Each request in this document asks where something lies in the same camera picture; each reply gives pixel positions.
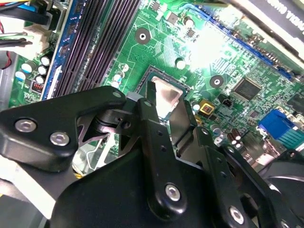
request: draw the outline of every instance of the metal screw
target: metal screw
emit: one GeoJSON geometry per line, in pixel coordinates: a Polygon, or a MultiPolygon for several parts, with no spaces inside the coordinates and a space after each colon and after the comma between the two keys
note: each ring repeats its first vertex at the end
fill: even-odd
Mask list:
{"type": "Polygon", "coordinates": [[[290,228],[289,225],[287,225],[287,223],[285,221],[283,221],[283,220],[281,220],[281,226],[283,228],[290,228]]]}
{"type": "Polygon", "coordinates": [[[63,132],[52,133],[49,139],[56,146],[66,146],[70,142],[68,135],[63,132]]]}
{"type": "Polygon", "coordinates": [[[232,218],[240,225],[242,225],[244,223],[244,217],[242,215],[242,213],[236,208],[231,206],[229,208],[229,212],[230,215],[232,216],[232,218]]]}
{"type": "Polygon", "coordinates": [[[234,153],[234,149],[231,148],[230,146],[228,146],[227,149],[228,149],[231,153],[234,153]]]}
{"type": "Polygon", "coordinates": [[[149,106],[149,107],[152,106],[152,104],[151,104],[150,102],[148,102],[148,101],[145,101],[144,104],[145,104],[146,106],[149,106]]]}
{"type": "Polygon", "coordinates": [[[118,97],[118,98],[121,98],[121,97],[122,97],[122,96],[120,95],[120,93],[118,93],[118,92],[113,92],[113,95],[116,96],[116,97],[118,97]]]}
{"type": "Polygon", "coordinates": [[[201,131],[202,131],[204,134],[209,134],[206,128],[202,128],[201,131]]]}
{"type": "Polygon", "coordinates": [[[166,194],[172,201],[179,201],[181,198],[180,191],[172,184],[166,186],[166,194]]]}
{"type": "Polygon", "coordinates": [[[37,128],[37,125],[32,120],[22,119],[15,123],[15,128],[20,132],[32,132],[37,128]]]}

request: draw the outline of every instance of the power connector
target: power connector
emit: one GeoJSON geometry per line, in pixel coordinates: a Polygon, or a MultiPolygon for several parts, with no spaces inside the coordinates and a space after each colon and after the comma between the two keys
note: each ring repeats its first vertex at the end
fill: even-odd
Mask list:
{"type": "Polygon", "coordinates": [[[28,38],[28,41],[31,41],[33,44],[25,47],[14,47],[11,51],[14,51],[24,58],[33,60],[37,55],[49,47],[48,41],[52,31],[45,30],[40,25],[24,27],[23,31],[26,32],[28,36],[33,37],[28,38]]]}

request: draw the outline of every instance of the blue pcie slot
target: blue pcie slot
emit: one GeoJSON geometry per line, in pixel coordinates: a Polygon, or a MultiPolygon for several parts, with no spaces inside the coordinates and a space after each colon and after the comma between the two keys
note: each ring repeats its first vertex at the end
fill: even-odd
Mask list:
{"type": "Polygon", "coordinates": [[[237,42],[240,46],[242,46],[244,49],[247,51],[251,52],[253,55],[258,57],[260,60],[262,60],[265,64],[268,66],[272,67],[275,69],[278,73],[280,73],[283,77],[287,78],[288,80],[292,79],[292,75],[288,73],[285,69],[283,68],[275,68],[274,67],[274,62],[262,55],[259,51],[255,50],[252,48],[250,45],[248,45],[246,42],[241,40],[240,38],[235,38],[232,35],[232,29],[226,28],[225,26],[221,25],[219,22],[217,22],[215,19],[213,19],[210,15],[207,13],[203,12],[200,8],[200,6],[194,6],[190,3],[187,3],[179,8],[179,10],[185,10],[185,9],[190,9],[194,13],[198,14],[200,17],[202,17],[204,20],[209,21],[212,23],[214,26],[216,26],[220,31],[222,31],[224,34],[229,36],[231,39],[233,39],[235,42],[237,42]]]}
{"type": "Polygon", "coordinates": [[[88,0],[73,0],[72,2],[72,6],[67,17],[66,25],[63,29],[63,34],[60,39],[57,52],[55,53],[55,59],[50,71],[50,75],[48,77],[47,82],[45,83],[45,90],[42,95],[42,100],[51,98],[50,95],[53,94],[54,88],[56,87],[56,83],[60,79],[62,67],[65,64],[67,54],[73,43],[73,39],[76,34],[76,29],[78,28],[87,1],[88,0]]]}

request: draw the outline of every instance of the black ram slot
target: black ram slot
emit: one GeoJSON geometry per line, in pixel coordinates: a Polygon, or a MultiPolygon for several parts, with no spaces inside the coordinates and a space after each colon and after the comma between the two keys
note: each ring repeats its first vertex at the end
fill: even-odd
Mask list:
{"type": "Polygon", "coordinates": [[[106,21],[102,38],[94,50],[92,61],[86,71],[78,91],[100,86],[114,55],[128,30],[140,4],[140,0],[122,1],[117,10],[112,10],[106,21]]]}
{"type": "Polygon", "coordinates": [[[71,86],[75,80],[75,75],[78,73],[79,67],[86,56],[94,37],[93,34],[97,29],[98,23],[108,2],[109,1],[106,0],[89,1],[90,5],[85,8],[85,16],[81,21],[81,27],[77,30],[78,34],[72,44],[73,49],[70,51],[67,64],[63,67],[62,80],[56,96],[70,93],[71,86]]]}

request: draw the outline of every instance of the red wire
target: red wire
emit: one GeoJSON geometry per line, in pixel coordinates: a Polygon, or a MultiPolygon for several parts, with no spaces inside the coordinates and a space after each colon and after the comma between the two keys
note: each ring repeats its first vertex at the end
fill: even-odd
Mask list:
{"type": "MultiPolygon", "coordinates": [[[[3,24],[1,23],[1,21],[0,21],[0,31],[2,33],[4,33],[4,27],[3,27],[3,24]]],[[[2,70],[8,68],[12,64],[12,60],[10,58],[10,52],[9,51],[6,52],[6,56],[8,57],[8,61],[6,62],[5,67],[2,68],[2,70]]]]}

